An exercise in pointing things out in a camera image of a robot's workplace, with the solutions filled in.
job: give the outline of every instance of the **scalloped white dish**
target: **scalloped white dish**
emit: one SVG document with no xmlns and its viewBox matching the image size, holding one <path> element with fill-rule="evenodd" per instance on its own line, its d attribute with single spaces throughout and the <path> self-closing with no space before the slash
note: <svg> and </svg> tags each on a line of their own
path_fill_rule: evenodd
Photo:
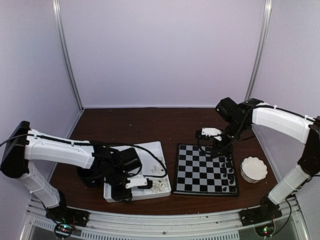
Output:
<svg viewBox="0 0 320 240">
<path fill-rule="evenodd" d="M 265 179 L 267 174 L 267 166 L 257 157 L 247 157 L 241 163 L 241 176 L 249 183 L 258 183 Z"/>
</svg>

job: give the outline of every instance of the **white panel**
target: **white panel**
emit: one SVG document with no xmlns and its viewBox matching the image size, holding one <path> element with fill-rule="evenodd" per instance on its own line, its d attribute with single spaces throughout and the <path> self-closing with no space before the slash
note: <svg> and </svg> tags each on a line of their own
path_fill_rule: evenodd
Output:
<svg viewBox="0 0 320 240">
<path fill-rule="evenodd" d="M 320 115 L 320 4 L 317 0 L 273 1 L 266 47 L 253 97 L 281 108 Z M 258 128 L 283 178 L 304 149 L 298 141 Z M 319 239 L 320 179 L 297 194 L 313 240 Z"/>
<path fill-rule="evenodd" d="M 41 132 L 66 137 L 78 109 L 51 0 L 0 2 L 0 82 L 0 142 L 22 120 Z M 36 166 L 48 178 L 53 164 Z M 18 239 L 30 197 L 24 186 L 0 172 L 0 239 Z"/>
<path fill-rule="evenodd" d="M 244 100 L 264 0 L 61 0 L 85 107 Z"/>
</svg>

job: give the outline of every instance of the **chessboard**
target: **chessboard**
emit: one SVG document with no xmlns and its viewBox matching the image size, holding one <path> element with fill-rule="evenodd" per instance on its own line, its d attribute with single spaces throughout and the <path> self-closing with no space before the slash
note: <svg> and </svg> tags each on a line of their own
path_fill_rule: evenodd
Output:
<svg viewBox="0 0 320 240">
<path fill-rule="evenodd" d="M 174 194 L 239 196 L 232 154 L 210 157 L 211 146 L 178 144 Z"/>
</svg>

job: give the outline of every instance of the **brown wooden table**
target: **brown wooden table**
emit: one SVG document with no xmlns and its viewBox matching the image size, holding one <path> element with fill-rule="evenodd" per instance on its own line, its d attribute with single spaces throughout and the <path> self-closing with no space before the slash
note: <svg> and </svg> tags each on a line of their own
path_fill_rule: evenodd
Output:
<svg viewBox="0 0 320 240">
<path fill-rule="evenodd" d="M 212 108 L 87 109 L 71 138 L 129 144 L 161 141 L 171 188 L 174 188 L 177 144 L 194 144 L 195 131 L 202 127 L 223 129 L 225 126 L 224 120 Z M 256 184 L 246 182 L 240 174 L 240 164 L 249 156 L 258 157 L 267 165 L 266 179 Z M 197 214 L 259 205 L 260 199 L 277 181 L 258 140 L 254 137 L 236 142 L 234 160 L 240 191 L 238 197 L 172 194 L 169 197 L 131 203 L 108 203 L 103 197 L 103 187 L 86 188 L 78 178 L 75 166 L 60 163 L 55 169 L 51 184 L 65 194 L 67 204 L 71 207 L 119 214 Z"/>
</svg>

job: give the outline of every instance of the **white robotic arm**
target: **white robotic arm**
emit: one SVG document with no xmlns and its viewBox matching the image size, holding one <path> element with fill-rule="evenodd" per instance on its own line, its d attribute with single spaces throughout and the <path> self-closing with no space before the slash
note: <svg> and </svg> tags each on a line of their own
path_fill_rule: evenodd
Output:
<svg viewBox="0 0 320 240">
<path fill-rule="evenodd" d="M 22 121 L 6 143 L 0 170 L 9 178 L 17 179 L 45 206 L 49 218 L 74 222 L 85 226 L 88 212 L 68 208 L 63 193 L 37 170 L 33 160 L 70 164 L 78 167 L 78 175 L 87 187 L 104 180 L 111 186 L 115 201 L 130 201 L 131 188 L 151 188 L 152 181 L 129 173 L 141 170 L 142 163 L 134 148 L 119 151 L 102 142 L 77 141 L 55 137 L 31 129 Z"/>
<path fill-rule="evenodd" d="M 270 218 L 273 211 L 278 210 L 278 204 L 320 172 L 320 117 L 301 116 L 254 98 L 236 104 L 227 97 L 215 110 L 229 125 L 224 130 L 204 127 L 196 132 L 198 139 L 213 138 L 213 158 L 231 154 L 232 144 L 244 130 L 251 129 L 252 124 L 274 129 L 305 144 L 297 165 L 261 200 L 261 210 L 254 214 L 251 210 L 241 211 L 241 219 L 245 219 L 243 224 L 253 224 L 254 220 L 250 218 Z"/>
</svg>

